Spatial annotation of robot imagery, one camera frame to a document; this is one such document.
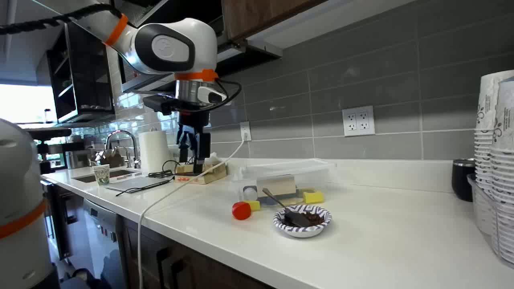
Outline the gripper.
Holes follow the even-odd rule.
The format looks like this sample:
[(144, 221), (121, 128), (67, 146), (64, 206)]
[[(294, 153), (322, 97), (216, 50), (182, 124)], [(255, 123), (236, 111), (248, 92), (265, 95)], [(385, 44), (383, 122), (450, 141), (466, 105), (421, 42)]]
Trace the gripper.
[(186, 113), (179, 112), (178, 115), (178, 131), (176, 144), (179, 149), (179, 163), (188, 162), (189, 150), (189, 133), (195, 134), (193, 143), (194, 156), (194, 174), (201, 174), (204, 168), (204, 161), (211, 154), (211, 134), (204, 133), (204, 128), (209, 124), (210, 113)]

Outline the cake slicer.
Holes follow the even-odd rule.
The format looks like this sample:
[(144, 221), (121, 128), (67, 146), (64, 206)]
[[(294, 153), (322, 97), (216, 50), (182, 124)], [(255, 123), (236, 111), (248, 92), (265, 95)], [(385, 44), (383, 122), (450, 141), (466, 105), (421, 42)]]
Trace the cake slicer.
[(310, 227), (310, 220), (299, 212), (291, 211), (286, 205), (280, 202), (267, 188), (263, 188), (262, 192), (269, 198), (273, 199), (284, 208), (284, 219), (297, 227)]

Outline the patterned paper bowl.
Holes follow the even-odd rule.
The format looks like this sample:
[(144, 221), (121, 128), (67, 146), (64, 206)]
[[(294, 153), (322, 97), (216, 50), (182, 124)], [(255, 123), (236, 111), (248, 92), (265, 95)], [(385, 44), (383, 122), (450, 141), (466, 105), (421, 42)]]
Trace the patterned paper bowl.
[(321, 217), (325, 219), (321, 225), (318, 226), (310, 226), (310, 227), (297, 227), (291, 226), (290, 222), (285, 221), (284, 219), (284, 208), (279, 209), (273, 216), (273, 224), (277, 229), (281, 232), (288, 234), (289, 236), (295, 238), (311, 238), (321, 234), (325, 228), (332, 221), (332, 214), (325, 208), (316, 205), (293, 205), (288, 206), (291, 211), (299, 212), (301, 214), (305, 212), (312, 212), (314, 214), (319, 214)]

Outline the wooden box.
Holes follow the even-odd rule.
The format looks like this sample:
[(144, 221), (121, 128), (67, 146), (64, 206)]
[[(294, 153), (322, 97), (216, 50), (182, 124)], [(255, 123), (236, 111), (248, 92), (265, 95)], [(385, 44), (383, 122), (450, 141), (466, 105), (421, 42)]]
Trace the wooden box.
[[(204, 164), (202, 166), (202, 171), (204, 172), (208, 169), (211, 169), (214, 166), (217, 166), (219, 163), (221, 163), (221, 159), (218, 158), (216, 153), (211, 153), (210, 157), (204, 160)], [(176, 168), (175, 172), (175, 181), (177, 183), (187, 183), (190, 179), (192, 179), (194, 176), (198, 175), (194, 172), (194, 164), (188, 163), (180, 165)], [(191, 183), (196, 183), (200, 185), (205, 185), (208, 183), (212, 183), (214, 181), (217, 181), (219, 179), (223, 179), (226, 177), (226, 165), (219, 166), (207, 174), (198, 177)]]

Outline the paper towel roll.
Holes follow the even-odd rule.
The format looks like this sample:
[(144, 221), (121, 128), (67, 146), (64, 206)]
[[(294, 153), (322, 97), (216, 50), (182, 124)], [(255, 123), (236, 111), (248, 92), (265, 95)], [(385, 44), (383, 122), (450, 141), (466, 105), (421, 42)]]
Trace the paper towel roll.
[(162, 171), (165, 161), (172, 159), (166, 133), (153, 130), (139, 134), (141, 170), (148, 173)]

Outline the chrome tap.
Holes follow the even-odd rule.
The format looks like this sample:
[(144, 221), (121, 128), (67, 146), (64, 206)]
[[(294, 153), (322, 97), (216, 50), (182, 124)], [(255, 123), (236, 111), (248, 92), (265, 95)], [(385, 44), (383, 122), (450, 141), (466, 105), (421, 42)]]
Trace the chrome tap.
[(128, 130), (114, 130), (108, 134), (104, 153), (112, 167), (119, 167), (123, 163), (127, 168), (141, 168), (136, 138)]

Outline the grey flat tablet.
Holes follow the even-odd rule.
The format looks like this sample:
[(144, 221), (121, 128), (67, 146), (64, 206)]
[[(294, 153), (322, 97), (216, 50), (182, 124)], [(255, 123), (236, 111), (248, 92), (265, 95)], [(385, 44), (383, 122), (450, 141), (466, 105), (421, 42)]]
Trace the grey flat tablet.
[(117, 192), (138, 191), (153, 188), (159, 185), (169, 183), (170, 179), (157, 179), (147, 176), (138, 176), (132, 179), (124, 179), (115, 183), (104, 185), (106, 189)]

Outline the red cylinder block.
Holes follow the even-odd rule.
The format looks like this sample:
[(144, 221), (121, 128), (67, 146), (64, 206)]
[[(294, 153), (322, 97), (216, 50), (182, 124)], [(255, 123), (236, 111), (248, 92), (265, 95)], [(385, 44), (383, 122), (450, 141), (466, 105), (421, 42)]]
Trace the red cylinder block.
[(252, 214), (251, 205), (245, 201), (236, 202), (232, 206), (232, 214), (236, 220), (246, 220)]

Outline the sink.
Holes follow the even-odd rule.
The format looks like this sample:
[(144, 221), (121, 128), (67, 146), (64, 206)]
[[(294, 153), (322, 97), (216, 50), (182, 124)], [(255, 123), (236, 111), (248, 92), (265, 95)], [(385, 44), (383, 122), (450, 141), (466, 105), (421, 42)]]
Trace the sink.
[[(138, 172), (136, 172), (134, 170), (127, 170), (127, 169), (110, 171), (109, 178), (110, 179), (112, 179), (112, 178), (115, 178), (115, 179), (122, 178), (123, 179), (125, 177), (129, 177), (136, 173), (138, 173)], [(92, 183), (92, 182), (97, 181), (95, 175), (93, 175), (93, 174), (85, 175), (85, 176), (76, 176), (76, 177), (72, 177), (72, 179), (83, 182), (83, 183)]]

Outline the wooden block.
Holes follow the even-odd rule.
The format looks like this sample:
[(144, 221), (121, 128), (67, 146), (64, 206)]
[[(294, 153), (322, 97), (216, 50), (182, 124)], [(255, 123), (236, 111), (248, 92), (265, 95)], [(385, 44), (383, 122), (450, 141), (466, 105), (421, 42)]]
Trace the wooden block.
[(266, 197), (263, 189), (269, 190), (274, 196), (281, 195), (295, 195), (296, 194), (296, 183), (294, 181), (294, 175), (278, 175), (269, 176), (256, 181), (258, 197)]

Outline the patterned paper cup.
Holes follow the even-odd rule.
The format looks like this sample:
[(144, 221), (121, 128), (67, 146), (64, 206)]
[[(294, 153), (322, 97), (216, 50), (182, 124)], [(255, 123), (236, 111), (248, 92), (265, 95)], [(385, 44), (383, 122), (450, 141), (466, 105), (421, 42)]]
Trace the patterned paper cup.
[(110, 183), (110, 165), (104, 164), (93, 166), (92, 172), (98, 185), (107, 185)]

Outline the clear plastic container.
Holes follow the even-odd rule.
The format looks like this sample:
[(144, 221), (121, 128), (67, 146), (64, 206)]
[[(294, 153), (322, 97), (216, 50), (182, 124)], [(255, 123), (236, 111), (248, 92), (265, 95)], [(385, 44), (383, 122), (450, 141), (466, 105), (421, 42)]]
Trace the clear plastic container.
[[(328, 188), (332, 172), (336, 166), (334, 163), (320, 159), (301, 159), (295, 161), (283, 161), (278, 163), (266, 163), (260, 165), (244, 166), (236, 169), (231, 174), (230, 188), (238, 201), (242, 201), (243, 188), (256, 185), (258, 179), (269, 176), (291, 174), (296, 183), (295, 195), (281, 195), (276, 198), (285, 205), (303, 203), (304, 191), (322, 191)], [(277, 206), (277, 203), (266, 197), (259, 197), (261, 206)]]

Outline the dishwasher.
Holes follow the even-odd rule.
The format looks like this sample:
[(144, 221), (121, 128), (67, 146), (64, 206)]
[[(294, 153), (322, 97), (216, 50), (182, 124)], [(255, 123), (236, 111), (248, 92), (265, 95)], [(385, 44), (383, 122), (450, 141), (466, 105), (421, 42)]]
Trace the dishwasher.
[(83, 202), (96, 289), (129, 289), (118, 214), (88, 199)]

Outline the black open shelf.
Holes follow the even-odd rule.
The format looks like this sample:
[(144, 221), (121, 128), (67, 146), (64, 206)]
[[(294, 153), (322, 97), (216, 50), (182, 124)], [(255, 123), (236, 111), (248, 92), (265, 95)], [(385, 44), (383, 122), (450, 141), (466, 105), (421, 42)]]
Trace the black open shelf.
[(106, 46), (77, 24), (64, 24), (46, 51), (58, 123), (89, 123), (114, 115)]

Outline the window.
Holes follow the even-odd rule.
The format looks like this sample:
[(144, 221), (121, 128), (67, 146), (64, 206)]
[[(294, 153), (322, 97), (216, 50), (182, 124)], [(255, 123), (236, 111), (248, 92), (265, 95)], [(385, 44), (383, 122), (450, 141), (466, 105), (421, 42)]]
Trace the window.
[(0, 118), (12, 123), (56, 123), (53, 89), (0, 84)]

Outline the black tumbler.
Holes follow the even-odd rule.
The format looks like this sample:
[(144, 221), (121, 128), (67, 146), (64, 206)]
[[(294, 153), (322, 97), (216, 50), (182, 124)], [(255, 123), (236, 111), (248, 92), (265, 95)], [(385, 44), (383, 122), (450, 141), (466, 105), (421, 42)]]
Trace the black tumbler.
[(467, 176), (474, 174), (475, 159), (455, 159), (452, 161), (452, 189), (455, 195), (467, 202), (473, 202), (472, 187)]

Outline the stack of paper cups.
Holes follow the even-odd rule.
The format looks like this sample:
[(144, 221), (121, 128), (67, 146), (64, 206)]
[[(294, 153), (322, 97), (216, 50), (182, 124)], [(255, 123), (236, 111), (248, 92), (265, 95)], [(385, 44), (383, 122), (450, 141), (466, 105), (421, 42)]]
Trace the stack of paper cups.
[(514, 210), (514, 70), (481, 77), (474, 159), (478, 186)]

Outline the wooden wall cabinet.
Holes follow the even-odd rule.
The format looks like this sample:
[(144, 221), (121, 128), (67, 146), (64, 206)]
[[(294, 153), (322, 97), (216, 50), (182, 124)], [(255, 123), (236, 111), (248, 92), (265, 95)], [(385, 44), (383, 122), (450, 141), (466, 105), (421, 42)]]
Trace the wooden wall cabinet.
[(241, 41), (328, 0), (221, 0), (228, 40)]

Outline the double white wall socket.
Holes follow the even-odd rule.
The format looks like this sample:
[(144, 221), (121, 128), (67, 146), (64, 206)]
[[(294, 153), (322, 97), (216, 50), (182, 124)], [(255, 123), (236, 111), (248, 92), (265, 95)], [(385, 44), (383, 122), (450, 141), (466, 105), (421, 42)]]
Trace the double white wall socket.
[(375, 135), (373, 106), (343, 109), (342, 117), (345, 137)]

